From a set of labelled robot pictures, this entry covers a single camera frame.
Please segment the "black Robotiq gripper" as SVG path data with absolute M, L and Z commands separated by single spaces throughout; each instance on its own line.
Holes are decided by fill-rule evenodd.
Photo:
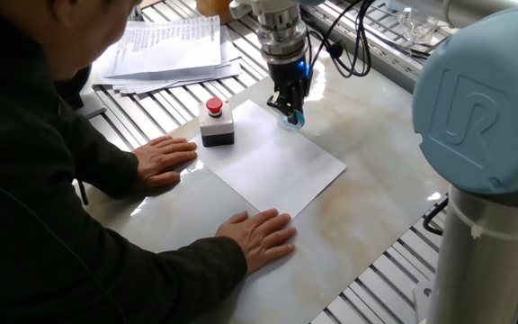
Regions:
M 305 58 L 298 58 L 285 64 L 268 63 L 269 74 L 274 82 L 275 93 L 267 104 L 288 124 L 297 125 L 304 121 L 304 97 L 309 93 L 311 66 Z M 297 96 L 294 107 L 285 97 Z

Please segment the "person left hand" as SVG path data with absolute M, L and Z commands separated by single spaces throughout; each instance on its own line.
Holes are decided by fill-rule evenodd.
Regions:
M 196 148 L 185 138 L 163 136 L 134 149 L 138 176 L 133 191 L 148 193 L 177 185 L 181 176 L 175 169 L 192 162 L 197 157 Z

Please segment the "person right hand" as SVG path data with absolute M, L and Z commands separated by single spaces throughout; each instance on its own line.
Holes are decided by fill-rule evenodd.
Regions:
M 216 238 L 234 240 L 243 252 L 250 275 L 273 261 L 290 255 L 295 246 L 289 243 L 297 230 L 289 227 L 291 216 L 276 209 L 250 217 L 247 211 L 233 215 L 218 228 Z

